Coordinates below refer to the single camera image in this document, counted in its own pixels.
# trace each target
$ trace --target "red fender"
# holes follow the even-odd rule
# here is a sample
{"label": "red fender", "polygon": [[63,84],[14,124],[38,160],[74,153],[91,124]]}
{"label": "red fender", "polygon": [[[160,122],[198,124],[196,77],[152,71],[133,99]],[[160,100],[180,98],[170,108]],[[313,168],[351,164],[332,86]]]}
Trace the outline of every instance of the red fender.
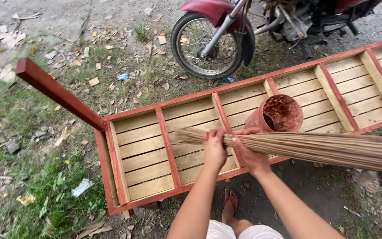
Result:
{"label": "red fender", "polygon": [[[195,12],[204,16],[214,27],[222,25],[224,19],[235,8],[235,4],[227,0],[190,0],[185,2],[179,9],[182,11]],[[235,21],[227,29],[228,33],[234,33],[241,22],[241,11],[235,16]],[[247,18],[244,30],[252,29],[250,20]]]}

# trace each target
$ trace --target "hand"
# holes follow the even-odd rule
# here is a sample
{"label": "hand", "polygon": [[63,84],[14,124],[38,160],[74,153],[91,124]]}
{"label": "hand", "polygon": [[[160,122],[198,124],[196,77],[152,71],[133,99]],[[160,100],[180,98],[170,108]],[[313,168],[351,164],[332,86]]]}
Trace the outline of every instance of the hand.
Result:
{"label": "hand", "polygon": [[[236,135],[247,135],[253,133],[260,133],[259,128],[248,128],[239,131],[232,132]],[[272,172],[269,165],[268,155],[262,153],[253,152],[244,146],[244,144],[238,138],[233,138],[235,147],[240,151],[244,158],[246,166],[249,168],[251,175],[256,177],[256,175],[263,175]]]}
{"label": "hand", "polygon": [[226,149],[223,145],[223,128],[212,129],[204,135],[204,165],[219,172],[226,161]]}

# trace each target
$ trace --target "front fork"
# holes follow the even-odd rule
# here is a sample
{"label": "front fork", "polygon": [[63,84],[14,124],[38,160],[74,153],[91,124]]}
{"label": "front fork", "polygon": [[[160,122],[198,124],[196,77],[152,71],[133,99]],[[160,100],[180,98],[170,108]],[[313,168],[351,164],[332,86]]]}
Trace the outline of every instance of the front fork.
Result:
{"label": "front fork", "polygon": [[222,25],[218,27],[212,39],[209,41],[209,43],[204,47],[203,51],[201,52],[201,59],[204,59],[209,55],[209,52],[212,50],[212,48],[216,45],[216,43],[219,41],[222,35],[225,34],[228,27],[235,21],[235,16],[238,13],[238,11],[247,3],[248,0],[240,0],[238,4],[235,6],[235,8],[232,10],[231,14],[228,14],[223,21]]}

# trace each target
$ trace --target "broom bristles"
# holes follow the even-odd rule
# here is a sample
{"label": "broom bristles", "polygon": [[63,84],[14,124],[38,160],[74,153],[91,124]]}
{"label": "broom bristles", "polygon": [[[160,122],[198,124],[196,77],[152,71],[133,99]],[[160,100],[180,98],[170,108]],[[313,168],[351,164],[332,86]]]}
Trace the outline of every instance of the broom bristles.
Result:
{"label": "broom bristles", "polygon": [[[175,144],[202,144],[207,131],[183,128],[176,132]],[[382,137],[335,133],[225,134],[223,143],[234,147],[239,138],[250,150],[344,166],[382,171]]]}

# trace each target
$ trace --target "spoked wheel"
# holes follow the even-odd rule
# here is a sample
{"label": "spoked wheel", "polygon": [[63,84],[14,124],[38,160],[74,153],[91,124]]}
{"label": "spoked wheel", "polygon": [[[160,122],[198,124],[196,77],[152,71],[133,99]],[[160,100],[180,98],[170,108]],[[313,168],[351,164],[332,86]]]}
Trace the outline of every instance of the spoked wheel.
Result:
{"label": "spoked wheel", "polygon": [[205,59],[200,55],[215,28],[202,15],[188,12],[175,24],[171,35],[176,61],[189,73],[203,79],[225,78],[234,73],[243,58],[237,34],[223,35]]}

